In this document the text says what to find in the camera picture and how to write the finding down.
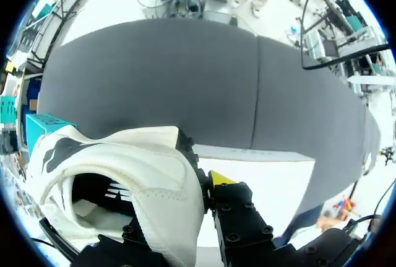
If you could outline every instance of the shoe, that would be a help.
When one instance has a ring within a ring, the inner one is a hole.
[[[255,9],[252,7],[252,13],[253,13],[254,17],[256,17],[256,18],[261,17],[261,10],[258,10],[258,9]]]
[[[170,266],[194,266],[205,209],[181,134],[166,126],[91,140],[65,126],[35,144],[26,191],[78,250],[98,234],[123,242],[131,225]]]
[[[238,8],[240,4],[241,4],[240,2],[234,0],[233,1],[233,8],[234,9]]]

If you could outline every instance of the white table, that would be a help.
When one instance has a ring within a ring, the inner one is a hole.
[[[274,159],[273,153],[285,154]],[[303,199],[315,160],[292,152],[270,152],[269,160],[219,160],[200,155],[198,166],[207,174],[214,170],[235,182],[245,182],[253,192],[252,202],[263,220],[281,236]],[[218,247],[217,232],[210,212],[205,215],[198,236],[199,247]]]

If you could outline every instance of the white floor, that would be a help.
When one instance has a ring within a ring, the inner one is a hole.
[[[155,6],[156,0],[140,0],[148,6]],[[81,37],[104,27],[145,19],[143,9],[137,0],[82,0],[77,16],[71,19],[63,28],[57,45],[64,45],[75,38]],[[320,0],[310,0],[305,18],[305,27],[312,24],[316,18],[312,15],[317,9],[323,9],[324,3]],[[234,10],[239,21],[239,27],[256,35],[273,38],[291,45],[287,35],[291,27],[300,30],[296,20],[302,14],[302,7],[289,0],[269,0],[262,10],[262,17],[255,18],[250,10],[249,3]]]

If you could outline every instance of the gray cushion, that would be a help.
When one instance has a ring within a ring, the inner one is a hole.
[[[91,138],[176,125],[196,143],[249,148],[257,92],[257,40],[204,20],[114,25],[54,51],[39,112],[77,123]]]

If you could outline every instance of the screw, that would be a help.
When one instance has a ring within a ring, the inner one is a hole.
[[[239,235],[237,233],[231,233],[226,239],[229,242],[237,242],[239,240]]]
[[[130,233],[132,233],[134,231],[134,228],[132,228],[131,226],[129,226],[129,225],[125,225],[124,227],[123,227],[123,232],[125,233],[125,234],[130,234]]]
[[[222,211],[230,211],[230,210],[231,210],[231,206],[230,205],[222,206]]]
[[[270,225],[265,226],[264,228],[262,228],[261,232],[263,234],[271,234],[273,231],[273,227],[271,227]]]
[[[245,207],[246,207],[246,208],[253,208],[253,207],[254,207],[254,204],[251,203],[251,202],[248,202],[248,203],[245,204]]]
[[[323,258],[320,258],[320,259],[317,261],[317,265],[318,265],[319,267],[326,267],[326,266],[327,266],[327,260],[326,260],[326,259],[323,259]]]
[[[306,248],[305,248],[305,252],[306,252],[308,255],[311,255],[311,254],[313,254],[314,252],[316,252],[316,247],[314,247],[313,245],[311,245],[310,247],[306,247]]]

